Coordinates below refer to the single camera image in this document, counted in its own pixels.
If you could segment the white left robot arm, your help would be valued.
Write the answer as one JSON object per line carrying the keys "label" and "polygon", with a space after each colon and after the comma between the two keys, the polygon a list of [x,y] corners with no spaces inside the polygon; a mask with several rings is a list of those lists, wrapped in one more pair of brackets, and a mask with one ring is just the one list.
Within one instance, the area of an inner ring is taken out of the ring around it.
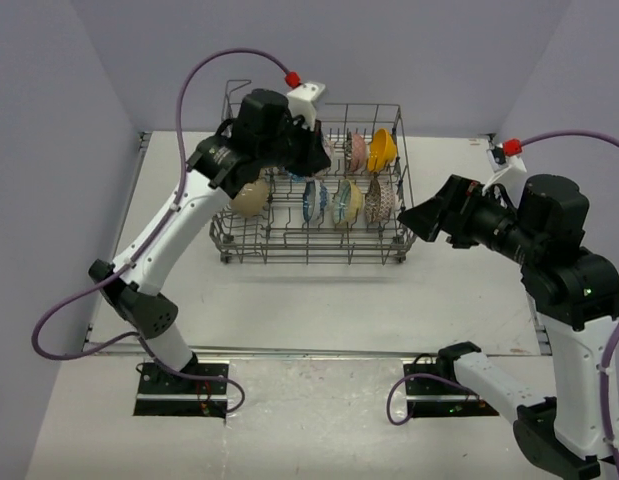
{"label": "white left robot arm", "polygon": [[140,235],[112,261],[97,260],[89,269],[107,303],[162,364],[161,380],[176,393],[195,385],[197,369],[175,324],[178,308],[162,287],[203,227],[262,170],[308,177],[330,167],[317,118],[325,89],[308,82],[286,94],[267,89],[247,94],[237,116],[198,143],[173,194]]}

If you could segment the brown lattice pattern bowl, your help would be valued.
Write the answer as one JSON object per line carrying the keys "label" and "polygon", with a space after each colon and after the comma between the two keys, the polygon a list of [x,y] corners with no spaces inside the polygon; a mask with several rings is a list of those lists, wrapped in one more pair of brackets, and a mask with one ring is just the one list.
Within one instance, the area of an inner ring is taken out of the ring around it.
{"label": "brown lattice pattern bowl", "polygon": [[373,177],[364,197],[364,215],[367,223],[382,223],[388,220],[394,211],[395,200],[391,185]]}

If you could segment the yellow teal flower bowl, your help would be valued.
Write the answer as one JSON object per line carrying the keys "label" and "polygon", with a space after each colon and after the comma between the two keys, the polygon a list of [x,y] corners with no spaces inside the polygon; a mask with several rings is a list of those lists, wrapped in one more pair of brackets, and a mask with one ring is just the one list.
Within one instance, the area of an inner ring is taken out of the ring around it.
{"label": "yellow teal flower bowl", "polygon": [[337,227],[352,224],[363,206],[363,194],[356,183],[342,180],[333,197],[332,216]]}

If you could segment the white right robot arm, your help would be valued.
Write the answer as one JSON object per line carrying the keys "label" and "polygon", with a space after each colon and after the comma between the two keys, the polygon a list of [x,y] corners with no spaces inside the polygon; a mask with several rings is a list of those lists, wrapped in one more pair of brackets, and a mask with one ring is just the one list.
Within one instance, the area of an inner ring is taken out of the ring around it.
{"label": "white right robot arm", "polygon": [[619,273],[584,247],[589,200],[572,180],[529,177],[518,203],[502,185],[453,175],[399,222],[431,242],[484,246],[519,266],[552,350],[556,393],[544,396],[497,367],[472,342],[441,349],[433,379],[476,396],[506,419],[523,456],[563,479],[594,479],[603,464],[619,477]]}

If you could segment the blue white floral bowl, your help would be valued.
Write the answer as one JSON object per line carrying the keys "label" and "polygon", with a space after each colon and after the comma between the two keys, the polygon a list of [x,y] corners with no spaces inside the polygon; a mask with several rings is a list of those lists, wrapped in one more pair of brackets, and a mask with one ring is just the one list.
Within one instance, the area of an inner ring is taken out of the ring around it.
{"label": "blue white floral bowl", "polygon": [[312,179],[305,183],[302,200],[303,219],[311,223],[324,217],[330,205],[330,193],[321,180]]}

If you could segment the blue triangle pattern bowl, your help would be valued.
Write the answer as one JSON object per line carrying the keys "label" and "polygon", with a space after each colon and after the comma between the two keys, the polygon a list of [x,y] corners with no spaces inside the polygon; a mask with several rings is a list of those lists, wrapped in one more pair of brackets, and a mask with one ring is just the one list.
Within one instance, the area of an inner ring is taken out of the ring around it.
{"label": "blue triangle pattern bowl", "polygon": [[294,183],[301,183],[306,181],[306,177],[298,174],[291,173],[289,171],[285,172],[285,175]]}

